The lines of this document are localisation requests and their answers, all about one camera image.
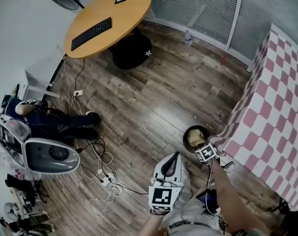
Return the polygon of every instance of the wooden floor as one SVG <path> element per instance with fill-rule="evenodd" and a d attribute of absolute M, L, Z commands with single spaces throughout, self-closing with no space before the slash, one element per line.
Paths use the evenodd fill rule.
<path fill-rule="evenodd" d="M 142 66 L 119 70 L 108 51 L 85 60 L 67 58 L 70 93 L 85 62 L 76 80 L 76 89 L 84 91 L 78 102 L 83 112 L 90 110 L 102 116 L 98 131 L 106 151 L 114 156 L 111 167 L 129 188 L 147 192 L 156 163 L 177 150 L 191 172 L 192 189 L 196 191 L 205 185 L 208 171 L 201 169 L 196 156 L 183 147 L 183 132 L 195 124 L 207 126 L 212 134 L 222 131 L 250 76 L 245 66 L 230 56 L 220 65 L 223 52 L 201 40 L 186 46 L 182 32 L 145 23 L 140 24 L 140 30 L 153 44 L 152 55 Z M 52 91 L 62 95 L 52 99 L 54 105 L 66 111 L 68 80 L 63 67 Z M 86 144 L 81 141 L 79 147 Z M 80 157 L 83 165 L 97 172 L 97 157 L 90 148 Z M 281 235 L 281 215 L 266 212 L 277 205 L 279 197 L 237 162 L 229 177 L 247 206 L 274 235 Z M 44 208 L 52 217 L 56 235 L 136 235 L 148 215 L 147 196 L 128 190 L 115 198 L 102 218 L 93 215 L 89 199 L 104 199 L 109 193 L 98 179 L 84 176 L 80 168 L 48 177 L 44 184 L 50 194 Z M 100 213 L 106 203 L 94 202 L 93 211 Z"/>

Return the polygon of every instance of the plastic bottle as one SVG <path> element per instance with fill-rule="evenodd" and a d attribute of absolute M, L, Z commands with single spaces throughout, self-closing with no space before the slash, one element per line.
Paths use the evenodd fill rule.
<path fill-rule="evenodd" d="M 189 31 L 186 31 L 185 33 L 185 43 L 190 46 L 193 43 L 192 35 L 189 33 Z"/>

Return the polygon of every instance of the black keyboard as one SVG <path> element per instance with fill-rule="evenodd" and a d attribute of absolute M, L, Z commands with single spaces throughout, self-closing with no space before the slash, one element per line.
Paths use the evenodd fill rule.
<path fill-rule="evenodd" d="M 109 17 L 102 22 L 96 24 L 95 26 L 92 26 L 90 29 L 86 30 L 82 34 L 80 34 L 78 37 L 75 37 L 71 41 L 71 50 L 75 50 L 79 46 L 83 45 L 90 39 L 94 38 L 95 36 L 98 36 L 99 34 L 105 32 L 106 30 L 112 28 L 112 18 Z"/>

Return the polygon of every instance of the pink checkered tablecloth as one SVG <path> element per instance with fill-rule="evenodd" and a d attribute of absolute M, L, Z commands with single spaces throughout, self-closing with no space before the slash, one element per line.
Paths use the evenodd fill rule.
<path fill-rule="evenodd" d="M 298 46 L 275 25 L 227 126 L 210 142 L 298 209 Z"/>

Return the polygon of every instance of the black bowl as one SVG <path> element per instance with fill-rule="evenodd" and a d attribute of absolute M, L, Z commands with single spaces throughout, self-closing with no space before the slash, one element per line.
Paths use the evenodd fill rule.
<path fill-rule="evenodd" d="M 188 138 L 188 133 L 189 133 L 189 131 L 190 131 L 191 129 L 199 129 L 199 130 L 202 132 L 202 134 L 204 135 L 204 138 L 205 138 L 205 141 L 206 141 L 206 142 L 203 143 L 203 144 L 200 144 L 198 147 L 192 147 L 192 146 L 189 144 L 188 140 L 187 140 L 187 138 Z M 206 129 L 205 127 L 200 126 L 200 125 L 194 125 L 194 126 L 189 127 L 189 128 L 185 131 L 185 133 L 184 133 L 184 135 L 183 135 L 183 144 L 184 144 L 185 148 L 186 148 L 189 152 L 191 152 L 191 153 L 195 153 L 196 150 L 198 150 L 198 149 L 201 148 L 204 144 L 207 143 L 207 140 L 208 140 L 208 137 L 209 137 L 209 136 L 210 136 L 210 132 L 208 131 L 208 129 Z"/>

